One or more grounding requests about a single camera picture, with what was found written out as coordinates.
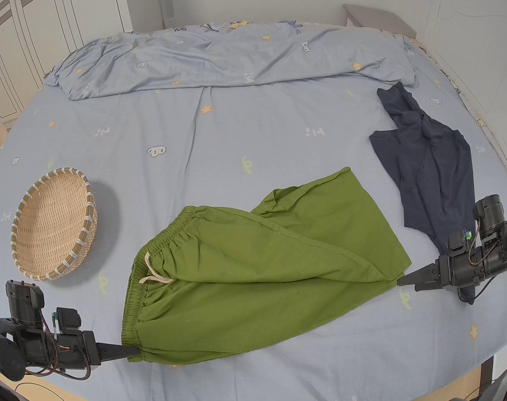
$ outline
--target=woven basket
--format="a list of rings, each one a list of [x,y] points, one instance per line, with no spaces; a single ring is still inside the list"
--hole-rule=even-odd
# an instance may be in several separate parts
[[[52,281],[86,257],[97,226],[90,183],[74,168],[39,179],[23,197],[12,224],[14,263],[26,277]]]

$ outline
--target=white drawstring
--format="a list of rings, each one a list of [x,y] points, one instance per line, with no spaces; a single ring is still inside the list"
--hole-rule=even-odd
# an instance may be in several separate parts
[[[170,279],[169,277],[162,277],[156,271],[154,271],[153,267],[150,264],[150,253],[149,252],[147,252],[146,255],[144,256],[144,261],[146,262],[146,266],[148,266],[148,269],[150,270],[150,272],[153,276],[152,277],[143,277],[139,281],[139,284],[144,284],[147,281],[156,281],[156,282],[160,282],[160,283],[167,285],[167,284],[170,284],[170,282],[175,281],[175,279]]]

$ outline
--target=white headboard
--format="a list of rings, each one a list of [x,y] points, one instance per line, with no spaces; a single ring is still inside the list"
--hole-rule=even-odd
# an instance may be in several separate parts
[[[418,39],[486,124],[507,167],[507,0],[431,0]]]

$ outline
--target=wardrobe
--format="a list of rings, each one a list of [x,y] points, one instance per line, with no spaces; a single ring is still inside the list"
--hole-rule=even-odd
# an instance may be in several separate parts
[[[171,0],[166,3],[171,7]],[[159,0],[0,0],[0,119],[5,127],[13,125],[42,88],[45,74],[70,52],[122,31],[162,30],[165,15]]]

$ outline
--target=green shorts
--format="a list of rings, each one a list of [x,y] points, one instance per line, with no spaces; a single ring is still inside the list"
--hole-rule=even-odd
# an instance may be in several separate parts
[[[147,261],[173,282],[151,280]],[[350,168],[251,212],[187,206],[135,258],[122,343],[140,348],[131,361],[174,365],[263,348],[391,289],[409,265]]]

